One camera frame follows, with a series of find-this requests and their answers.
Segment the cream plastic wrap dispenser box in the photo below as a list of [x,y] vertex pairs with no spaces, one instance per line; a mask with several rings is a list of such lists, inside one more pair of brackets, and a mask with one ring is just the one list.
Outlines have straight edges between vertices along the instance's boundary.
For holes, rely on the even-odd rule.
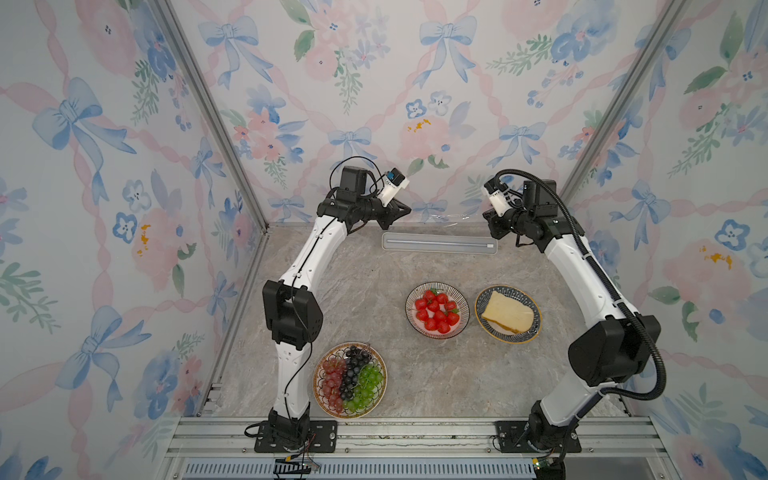
[[498,241],[479,236],[385,232],[382,248],[386,251],[494,255],[498,252]]

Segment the glass bowl with striped rim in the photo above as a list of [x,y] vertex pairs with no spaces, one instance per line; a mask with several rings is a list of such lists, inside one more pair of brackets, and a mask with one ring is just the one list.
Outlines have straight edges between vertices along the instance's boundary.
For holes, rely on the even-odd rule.
[[470,318],[464,295],[442,282],[427,282],[415,287],[406,298],[405,314],[417,332],[438,340],[462,333]]

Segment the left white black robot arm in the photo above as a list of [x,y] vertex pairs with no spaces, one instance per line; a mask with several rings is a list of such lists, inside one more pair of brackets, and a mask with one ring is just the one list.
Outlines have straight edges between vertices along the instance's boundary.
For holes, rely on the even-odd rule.
[[335,252],[355,229],[370,221],[387,230],[411,213],[396,199],[409,184],[394,168],[377,175],[362,167],[344,167],[340,184],[318,205],[308,239],[280,279],[262,289],[266,326],[276,346],[275,402],[259,425],[255,450],[297,452],[311,438],[308,363],[324,315],[313,287],[319,284]]

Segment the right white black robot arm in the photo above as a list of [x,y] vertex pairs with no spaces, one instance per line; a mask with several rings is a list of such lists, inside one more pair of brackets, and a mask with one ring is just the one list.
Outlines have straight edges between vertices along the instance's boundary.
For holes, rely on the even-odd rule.
[[605,396],[650,401],[662,395],[667,374],[656,345],[661,326],[620,293],[553,181],[528,175],[515,192],[495,175],[484,190],[492,207],[483,216],[492,237],[528,238],[557,268],[584,318],[585,332],[568,348],[569,372],[534,403],[522,435],[536,451],[563,452],[579,421]]

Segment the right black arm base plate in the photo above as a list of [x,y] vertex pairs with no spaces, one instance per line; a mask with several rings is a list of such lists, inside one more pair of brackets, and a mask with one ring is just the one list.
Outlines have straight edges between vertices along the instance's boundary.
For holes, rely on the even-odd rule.
[[574,428],[542,425],[528,420],[494,422],[496,448],[502,453],[545,454],[581,453],[582,446]]

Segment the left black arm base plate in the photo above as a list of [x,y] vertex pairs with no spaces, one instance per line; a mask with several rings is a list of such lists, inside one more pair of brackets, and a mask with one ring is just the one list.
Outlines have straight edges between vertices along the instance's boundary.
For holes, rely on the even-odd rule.
[[264,420],[254,436],[255,453],[296,454],[334,453],[338,440],[338,423],[334,420],[309,420],[287,423]]

